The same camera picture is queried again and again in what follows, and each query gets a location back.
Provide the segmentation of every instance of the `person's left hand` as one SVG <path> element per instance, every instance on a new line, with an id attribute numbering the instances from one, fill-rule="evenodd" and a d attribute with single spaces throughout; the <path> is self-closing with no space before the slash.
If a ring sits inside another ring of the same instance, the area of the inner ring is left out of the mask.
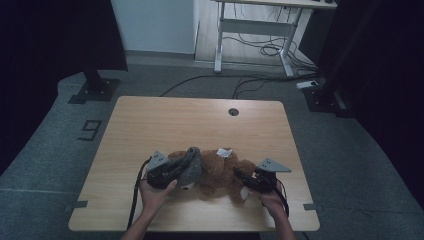
<path id="1" fill-rule="evenodd" d="M 166 189 L 156 189 L 150 186 L 145 178 L 141 180 L 139 190 L 143 202 L 143 210 L 150 210 L 156 213 L 165 203 L 168 195 L 175 189 L 177 180 L 169 183 Z"/>

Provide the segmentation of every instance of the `white wall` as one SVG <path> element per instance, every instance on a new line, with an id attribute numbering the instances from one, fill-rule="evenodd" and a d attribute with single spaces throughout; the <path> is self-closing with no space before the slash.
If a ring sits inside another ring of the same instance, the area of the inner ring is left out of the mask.
<path id="1" fill-rule="evenodd" d="M 198 0 L 112 0 L 125 50 L 194 54 Z"/>

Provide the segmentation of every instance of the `desk leg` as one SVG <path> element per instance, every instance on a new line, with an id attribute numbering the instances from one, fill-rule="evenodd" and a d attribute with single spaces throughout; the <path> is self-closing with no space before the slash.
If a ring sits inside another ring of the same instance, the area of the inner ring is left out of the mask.
<path id="1" fill-rule="evenodd" d="M 281 58 L 281 61 L 283 62 L 284 70 L 286 71 L 286 75 L 288 77 L 294 76 L 292 68 L 290 66 L 291 61 L 290 61 L 290 58 L 288 56 L 288 52 L 290 50 L 290 45 L 293 41 L 294 34 L 296 33 L 297 25 L 299 23 L 300 15 L 302 14 L 302 10 L 303 10 L 303 8 L 298 9 L 296 18 L 293 21 L 292 26 L 290 28 L 288 39 L 287 39 L 286 43 L 284 44 L 283 51 L 280 52 L 280 58 Z"/>
<path id="2" fill-rule="evenodd" d="M 218 45 L 216 46 L 215 52 L 215 73 L 221 73 L 221 64 L 222 64 L 222 28 L 224 24 L 224 11 L 225 3 L 222 3 L 221 6 L 221 16 L 219 18 L 219 28 L 218 28 Z"/>

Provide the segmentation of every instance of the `wooden table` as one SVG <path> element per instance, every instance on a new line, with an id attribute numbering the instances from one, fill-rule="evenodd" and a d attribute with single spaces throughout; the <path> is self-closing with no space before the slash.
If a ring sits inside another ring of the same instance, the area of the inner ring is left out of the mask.
<path id="1" fill-rule="evenodd" d="M 311 9 L 336 9 L 337 4 L 326 3 L 324 0 L 319 2 L 312 0 L 213 0 L 221 3 L 221 16 L 219 18 L 218 28 L 218 44 L 215 51 L 215 66 L 216 73 L 221 72 L 222 65 L 222 35 L 224 32 L 229 33 L 245 33 L 266 36 L 279 36 L 287 38 L 279 56 L 288 77 L 293 77 L 291 61 L 288 57 L 290 45 L 296 33 L 302 10 L 304 8 Z M 252 21 L 243 19 L 226 19 L 224 18 L 225 3 L 241 3 L 241 4 L 256 4 L 270 6 L 286 6 L 298 8 L 295 19 L 291 23 L 269 22 L 269 21 Z"/>
<path id="2" fill-rule="evenodd" d="M 231 116 L 231 108 L 239 115 Z M 287 190 L 294 230 L 319 228 L 316 211 L 304 209 L 313 201 L 281 102 L 157 97 L 118 100 L 79 197 L 87 206 L 74 209 L 69 228 L 125 230 L 141 164 L 156 150 L 169 154 L 190 146 L 231 147 L 240 159 L 259 163 L 269 157 L 283 163 L 292 172 L 277 177 Z M 149 230 L 258 232 L 274 230 L 274 222 L 254 195 L 234 205 L 223 189 L 210 198 L 196 188 L 177 189 Z"/>

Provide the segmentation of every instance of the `gray carpet floor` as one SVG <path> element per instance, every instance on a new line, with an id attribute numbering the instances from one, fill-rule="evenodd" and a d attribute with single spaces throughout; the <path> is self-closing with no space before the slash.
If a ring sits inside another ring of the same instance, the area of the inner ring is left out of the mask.
<path id="1" fill-rule="evenodd" d="M 227 69 L 222 75 L 272 71 Z M 120 96 L 159 96 L 182 80 L 213 75 L 212 69 L 129 65 L 129 72 L 102 71 L 121 80 L 110 102 L 68 104 L 85 78 L 62 80 L 51 111 L 26 147 L 0 178 L 0 239 L 119 239 L 122 232 L 72 232 L 68 221 L 100 140 Z M 165 96 L 232 98 L 239 78 L 202 78 Z M 271 82 L 240 99 L 281 101 L 286 109 L 321 227 L 318 239 L 424 239 L 424 213 L 389 159 L 355 119 L 314 113 L 296 83 Z M 243 86 L 255 89 L 260 82 Z M 93 141 L 81 141 L 87 120 L 102 121 Z M 296 233 L 298 239 L 306 239 Z M 261 233 L 262 240 L 275 234 Z"/>

